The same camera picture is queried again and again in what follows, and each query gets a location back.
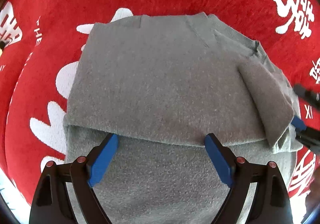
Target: white surface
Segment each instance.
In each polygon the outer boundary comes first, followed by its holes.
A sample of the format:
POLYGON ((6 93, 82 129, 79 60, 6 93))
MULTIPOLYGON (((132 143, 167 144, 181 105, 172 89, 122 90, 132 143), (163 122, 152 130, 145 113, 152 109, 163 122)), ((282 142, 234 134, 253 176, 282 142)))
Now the white surface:
POLYGON ((0 168, 0 192, 13 214, 21 224, 29 223, 31 206, 26 202, 17 188, 9 181, 0 168))

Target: person's hand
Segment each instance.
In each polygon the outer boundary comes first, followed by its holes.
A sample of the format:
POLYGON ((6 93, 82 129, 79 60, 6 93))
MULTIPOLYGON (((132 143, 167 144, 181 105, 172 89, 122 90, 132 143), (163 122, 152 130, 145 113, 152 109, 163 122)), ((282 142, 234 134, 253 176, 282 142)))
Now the person's hand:
POLYGON ((320 168, 313 173, 314 181, 310 185, 310 193, 306 197, 307 214, 320 203, 320 168))

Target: gray fabric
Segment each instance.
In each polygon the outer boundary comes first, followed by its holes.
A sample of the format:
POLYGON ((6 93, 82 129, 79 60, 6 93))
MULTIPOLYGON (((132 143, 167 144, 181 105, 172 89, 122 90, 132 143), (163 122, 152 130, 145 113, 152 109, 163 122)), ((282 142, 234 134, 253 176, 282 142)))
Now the gray fabric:
POLYGON ((205 135, 215 133, 248 161, 276 161, 288 185, 291 151, 301 147, 288 127, 294 113, 297 97, 260 43, 213 15, 95 24, 68 99, 66 161, 117 133, 119 149, 94 188, 111 221, 210 223, 228 188, 206 154, 205 135))

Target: red blanket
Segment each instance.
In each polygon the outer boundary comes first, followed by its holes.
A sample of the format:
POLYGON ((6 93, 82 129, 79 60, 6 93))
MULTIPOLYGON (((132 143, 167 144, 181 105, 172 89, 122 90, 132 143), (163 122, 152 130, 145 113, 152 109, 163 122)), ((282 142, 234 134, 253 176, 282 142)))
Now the red blanket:
MULTIPOLYGON (((216 14, 258 39, 291 84, 320 91, 320 7, 316 0, 9 0, 0 37, 0 166, 31 203, 41 166, 66 152, 62 119, 81 47, 91 25, 123 16, 216 14)), ((317 127, 320 116, 304 102, 301 117, 317 127)), ((308 150, 301 152, 299 161, 308 150)), ((315 168, 296 174, 291 196, 306 189, 315 168)))

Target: folded garment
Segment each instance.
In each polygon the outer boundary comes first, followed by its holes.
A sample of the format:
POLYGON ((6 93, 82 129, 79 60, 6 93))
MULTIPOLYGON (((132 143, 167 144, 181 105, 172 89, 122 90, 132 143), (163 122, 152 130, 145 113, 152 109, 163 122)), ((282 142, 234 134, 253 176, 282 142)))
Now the folded garment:
POLYGON ((206 134, 249 161, 277 161, 288 183, 291 152, 301 148, 294 114, 298 99, 260 43, 214 15, 97 23, 68 99, 66 160, 106 132, 121 135, 95 188, 112 221, 210 223, 227 187, 203 148, 206 134))

